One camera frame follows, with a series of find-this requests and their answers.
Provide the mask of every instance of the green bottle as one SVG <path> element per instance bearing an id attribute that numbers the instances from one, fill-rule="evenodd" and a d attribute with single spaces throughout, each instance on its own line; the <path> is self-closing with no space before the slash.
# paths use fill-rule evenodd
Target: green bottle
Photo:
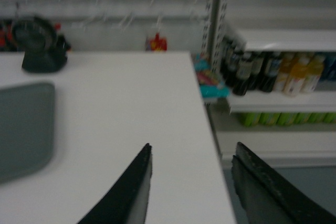
<path id="1" fill-rule="evenodd" d="M 323 119 L 325 123 L 336 123 L 336 112 L 335 113 L 327 113 L 325 118 Z"/>
<path id="2" fill-rule="evenodd" d="M 258 124 L 261 113 L 241 113 L 240 122 L 243 126 L 250 127 Z"/>
<path id="3" fill-rule="evenodd" d="M 321 123 L 325 118 L 326 113 L 311 113 L 308 118 L 308 123 Z"/>
<path id="4" fill-rule="evenodd" d="M 311 113 L 298 113 L 294 119 L 295 124 L 307 123 Z"/>
<path id="5" fill-rule="evenodd" d="M 277 124 L 281 126 L 290 126 L 294 123 L 298 113 L 281 113 Z"/>
<path id="6" fill-rule="evenodd" d="M 280 113 L 262 113 L 259 123 L 263 125 L 275 125 L 278 121 Z"/>

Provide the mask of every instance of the floor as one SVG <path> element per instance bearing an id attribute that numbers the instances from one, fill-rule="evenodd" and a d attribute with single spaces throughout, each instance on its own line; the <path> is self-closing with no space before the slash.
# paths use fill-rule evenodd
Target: floor
<path id="1" fill-rule="evenodd" d="M 283 177 L 313 201 L 336 216 L 336 166 L 276 169 Z M 225 180 L 237 219 L 237 224 L 248 224 L 244 209 L 235 194 L 230 170 L 224 170 Z"/>

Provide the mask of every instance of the white counter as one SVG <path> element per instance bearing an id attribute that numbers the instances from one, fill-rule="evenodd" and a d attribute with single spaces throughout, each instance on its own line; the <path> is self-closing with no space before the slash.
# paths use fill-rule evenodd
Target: white counter
<path id="1" fill-rule="evenodd" d="M 0 184 L 1 224 L 77 223 L 145 145 L 153 146 L 146 223 L 235 223 L 189 54 L 76 53 L 58 73 L 29 74 L 0 55 L 0 87 L 56 87 L 55 153 Z"/>

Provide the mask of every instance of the gray tray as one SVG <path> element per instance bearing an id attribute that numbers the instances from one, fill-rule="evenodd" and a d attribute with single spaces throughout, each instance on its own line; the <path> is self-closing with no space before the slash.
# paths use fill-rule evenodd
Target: gray tray
<path id="1" fill-rule="evenodd" d="M 51 83 L 0 90 L 0 183 L 33 173 L 50 161 L 54 108 Z"/>

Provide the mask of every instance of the yellow bottle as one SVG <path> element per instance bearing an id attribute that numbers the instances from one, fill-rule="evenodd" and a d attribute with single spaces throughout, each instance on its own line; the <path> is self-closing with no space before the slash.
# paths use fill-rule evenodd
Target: yellow bottle
<path id="1" fill-rule="evenodd" d="M 301 58 L 308 58 L 308 55 L 305 52 L 297 52 L 292 60 L 292 67 L 298 63 Z"/>
<path id="2" fill-rule="evenodd" d="M 282 91 L 285 87 L 287 78 L 289 76 L 290 70 L 292 68 L 292 60 L 294 58 L 293 52 L 285 52 L 283 54 L 282 62 L 280 65 L 279 73 L 275 81 L 273 90 Z"/>
<path id="3" fill-rule="evenodd" d="M 283 92 L 286 95 L 295 97 L 299 94 L 303 86 L 304 80 L 306 79 L 306 75 L 308 72 L 308 63 L 308 58 L 300 57 L 298 63 L 293 66 L 285 84 L 285 88 L 283 89 Z"/>
<path id="4" fill-rule="evenodd" d="M 325 57 L 323 55 L 316 55 L 308 64 L 308 72 L 301 92 L 311 93 L 315 90 L 324 69 L 324 59 Z"/>

